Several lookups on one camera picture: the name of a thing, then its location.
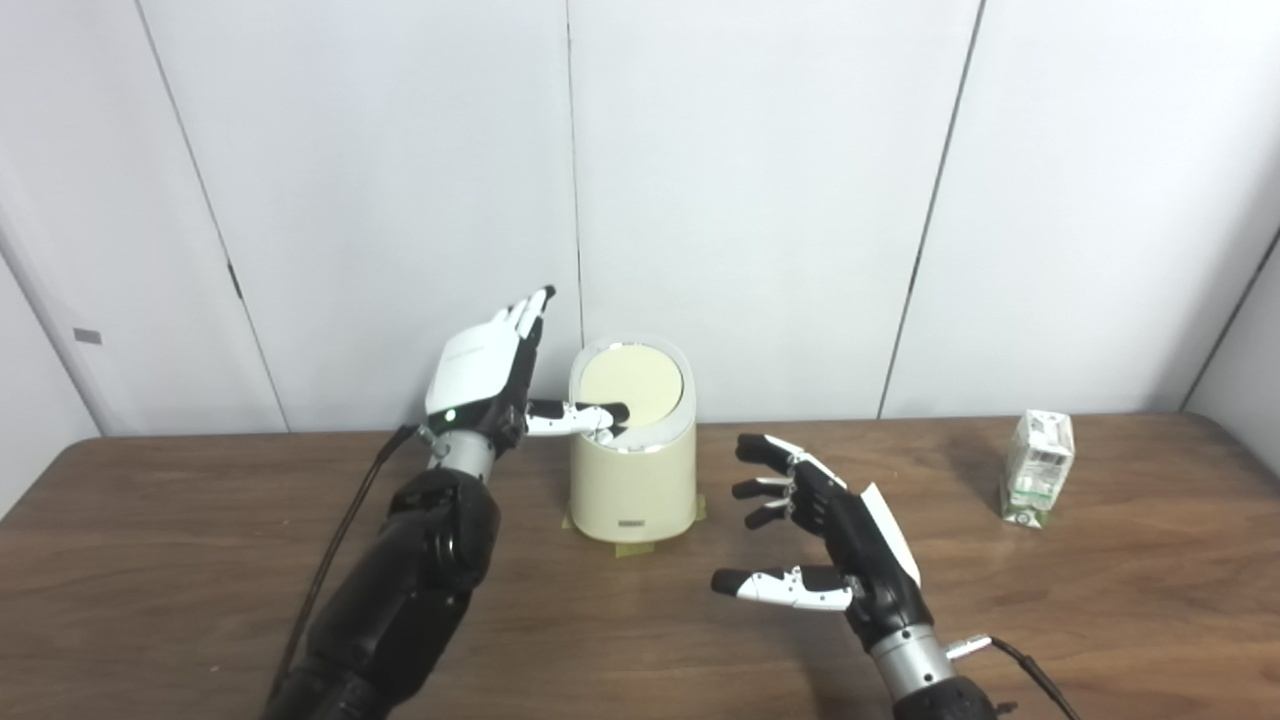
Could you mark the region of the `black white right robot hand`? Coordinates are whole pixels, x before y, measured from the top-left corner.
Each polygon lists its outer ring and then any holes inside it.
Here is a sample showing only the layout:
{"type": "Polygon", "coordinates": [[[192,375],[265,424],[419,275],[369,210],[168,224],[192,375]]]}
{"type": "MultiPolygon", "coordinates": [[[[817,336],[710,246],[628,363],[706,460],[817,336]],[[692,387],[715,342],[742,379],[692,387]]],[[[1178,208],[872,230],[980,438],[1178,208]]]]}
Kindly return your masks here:
{"type": "Polygon", "coordinates": [[[710,588],[719,594],[791,609],[841,612],[864,651],[934,620],[923,600],[919,568],[876,484],[852,492],[817,456],[790,442],[742,433],[736,457],[769,468],[773,477],[739,482],[735,498],[763,498],[744,524],[755,530],[791,521],[823,541],[826,566],[722,568],[710,588]]]}

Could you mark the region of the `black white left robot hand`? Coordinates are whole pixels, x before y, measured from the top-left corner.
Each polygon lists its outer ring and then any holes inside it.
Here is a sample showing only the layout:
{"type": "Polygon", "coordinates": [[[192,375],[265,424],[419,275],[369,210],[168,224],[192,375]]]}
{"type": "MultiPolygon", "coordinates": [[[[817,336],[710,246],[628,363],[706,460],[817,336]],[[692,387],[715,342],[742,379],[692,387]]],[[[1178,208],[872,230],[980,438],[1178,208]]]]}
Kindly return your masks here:
{"type": "Polygon", "coordinates": [[[554,286],[543,286],[448,340],[425,393],[422,438],[467,430],[503,454],[529,436],[612,439],[625,433],[626,404],[531,397],[544,313],[554,296],[554,286]]]}

